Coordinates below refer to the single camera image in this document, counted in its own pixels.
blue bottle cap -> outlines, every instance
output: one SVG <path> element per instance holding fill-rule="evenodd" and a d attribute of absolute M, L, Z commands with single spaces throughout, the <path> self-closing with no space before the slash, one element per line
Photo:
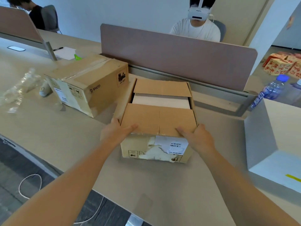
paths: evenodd
<path fill-rule="evenodd" d="M 277 76 L 276 80 L 281 81 L 283 83 L 287 82 L 290 77 L 285 74 L 280 74 Z"/>

pen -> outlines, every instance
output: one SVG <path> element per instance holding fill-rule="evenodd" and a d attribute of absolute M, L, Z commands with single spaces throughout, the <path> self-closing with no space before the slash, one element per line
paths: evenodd
<path fill-rule="evenodd" d="M 54 49 L 53 51 L 57 51 L 57 50 L 60 50 L 60 49 L 63 49 L 64 47 L 61 47 L 61 48 L 58 48 L 58 49 Z"/>

office chair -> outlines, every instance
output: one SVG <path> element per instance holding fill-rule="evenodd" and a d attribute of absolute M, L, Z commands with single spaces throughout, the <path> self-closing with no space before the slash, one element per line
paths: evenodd
<path fill-rule="evenodd" d="M 218 20 L 214 20 L 213 23 L 219 28 L 219 30 L 221 32 L 221 40 L 220 40 L 220 42 L 222 42 L 223 39 L 224 39 L 224 37 L 225 37 L 226 31 L 227 31 L 226 30 L 226 26 L 222 22 L 220 22 Z"/>
<path fill-rule="evenodd" d="M 48 5 L 43 7 L 41 13 L 42 13 L 46 31 L 51 31 L 51 32 L 60 31 L 58 27 L 58 15 L 53 5 Z"/>

water bottle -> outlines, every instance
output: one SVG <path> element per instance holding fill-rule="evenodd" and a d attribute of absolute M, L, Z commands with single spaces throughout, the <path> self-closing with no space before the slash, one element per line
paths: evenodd
<path fill-rule="evenodd" d="M 263 88 L 254 102 L 251 104 L 250 110 L 253 110 L 263 98 L 275 100 L 282 92 L 284 83 L 287 82 L 289 78 L 289 76 L 284 74 L 278 75 L 275 81 L 269 83 L 265 88 Z"/>
<path fill-rule="evenodd" d="M 296 83 L 285 86 L 283 92 L 276 101 L 292 105 L 301 98 L 301 79 Z"/>

white vr headset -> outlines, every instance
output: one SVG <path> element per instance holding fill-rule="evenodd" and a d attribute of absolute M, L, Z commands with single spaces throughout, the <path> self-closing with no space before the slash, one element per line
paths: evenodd
<path fill-rule="evenodd" d="M 210 14 L 210 9 L 202 8 L 204 0 L 200 0 L 198 7 L 190 7 L 188 19 L 190 20 L 206 20 Z"/>

